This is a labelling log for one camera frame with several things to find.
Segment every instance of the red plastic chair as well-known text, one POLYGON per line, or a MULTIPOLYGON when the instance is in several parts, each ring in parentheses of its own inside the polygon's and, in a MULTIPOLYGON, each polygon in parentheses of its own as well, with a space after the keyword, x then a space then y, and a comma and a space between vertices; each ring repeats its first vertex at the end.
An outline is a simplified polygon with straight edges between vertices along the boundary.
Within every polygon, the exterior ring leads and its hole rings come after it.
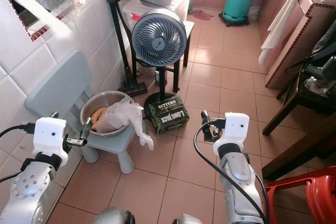
POLYGON ((266 185, 271 224, 277 224, 273 196, 275 190, 306 185, 307 203, 317 224, 336 223, 336 166, 320 169, 297 177, 285 178, 266 185))

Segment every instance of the tiled wall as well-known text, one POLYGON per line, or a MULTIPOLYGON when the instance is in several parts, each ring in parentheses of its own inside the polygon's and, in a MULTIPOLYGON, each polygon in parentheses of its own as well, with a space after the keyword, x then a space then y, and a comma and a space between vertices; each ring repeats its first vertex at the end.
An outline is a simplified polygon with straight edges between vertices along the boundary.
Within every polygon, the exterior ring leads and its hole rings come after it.
MULTIPOLYGON (((65 18, 63 21, 74 34, 63 40, 47 31, 32 42, 7 0, 0 0, 0 10, 0 131, 21 122, 36 121, 37 116, 25 108, 26 97, 74 49, 82 50, 87 58, 94 92, 116 90, 121 85, 123 63, 106 0, 87 0, 74 23, 65 18)), ((32 140, 32 135, 20 131, 0 138, 0 177, 19 171, 25 158, 31 156, 32 140)), ((80 151, 72 149, 67 165, 57 172, 45 213, 50 212, 80 159, 80 151)), ((11 181, 0 185, 0 212, 9 199, 11 181)))

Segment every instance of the cardboard box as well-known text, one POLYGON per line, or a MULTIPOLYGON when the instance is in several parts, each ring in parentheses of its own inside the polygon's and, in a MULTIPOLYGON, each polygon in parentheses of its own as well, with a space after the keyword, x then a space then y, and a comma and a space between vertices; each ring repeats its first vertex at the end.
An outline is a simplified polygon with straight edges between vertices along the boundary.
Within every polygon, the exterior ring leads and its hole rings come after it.
POLYGON ((149 107, 151 120, 158 135, 183 127, 189 120, 188 111, 179 96, 150 104, 149 107))

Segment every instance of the light blue child chair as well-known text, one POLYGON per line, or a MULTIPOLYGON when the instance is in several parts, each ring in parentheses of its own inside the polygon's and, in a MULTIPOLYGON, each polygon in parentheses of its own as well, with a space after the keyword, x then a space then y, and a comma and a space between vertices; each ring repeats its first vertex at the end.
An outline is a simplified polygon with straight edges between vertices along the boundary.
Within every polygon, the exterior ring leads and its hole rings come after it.
MULTIPOLYGON (((79 112, 84 103, 94 95, 88 85, 91 73, 86 58, 81 51, 72 51, 46 75, 25 101, 26 108, 38 116, 50 116, 59 112, 59 118, 79 134, 81 123, 79 112)), ((81 147, 84 159, 94 163, 99 157, 96 149, 115 153, 123 173, 131 173, 134 163, 126 151, 135 136, 132 124, 122 133, 113 137, 90 134, 86 146, 81 147)))

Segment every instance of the tiled floor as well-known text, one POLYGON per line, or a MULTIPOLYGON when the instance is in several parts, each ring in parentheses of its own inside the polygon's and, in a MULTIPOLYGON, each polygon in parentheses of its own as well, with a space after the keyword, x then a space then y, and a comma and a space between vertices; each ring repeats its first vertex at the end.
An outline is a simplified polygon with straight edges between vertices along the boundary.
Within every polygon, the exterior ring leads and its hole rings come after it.
MULTIPOLYGON (((320 115, 297 107, 269 137, 263 127, 280 109, 277 90, 265 88, 265 69, 257 63, 261 40, 257 24, 225 27, 218 10, 211 21, 195 22, 187 68, 181 67, 178 95, 190 114, 184 128, 157 136, 154 151, 142 147, 136 138, 128 151, 135 163, 131 174, 122 174, 116 156, 100 152, 94 164, 81 161, 65 189, 48 223, 92 223, 96 214, 108 206, 121 206, 135 214, 137 224, 171 224, 181 214, 194 215, 205 224, 225 224, 224 193, 219 175, 195 152, 193 136, 201 124, 201 110, 212 118, 225 112, 243 112, 250 116, 244 151, 249 153, 254 170, 292 145, 320 115)), ((168 73, 166 90, 172 92, 172 73, 168 73)), ((134 100, 143 104, 158 87, 153 78, 142 77, 148 93, 134 100)), ((149 130, 153 126, 146 122, 149 130)), ((198 138, 199 147, 212 162, 218 158, 212 146, 198 138)), ((287 176, 307 173, 330 165, 335 160, 315 158, 287 176)), ((285 190, 277 194, 275 205, 278 223, 313 223, 305 203, 305 189, 285 190)))

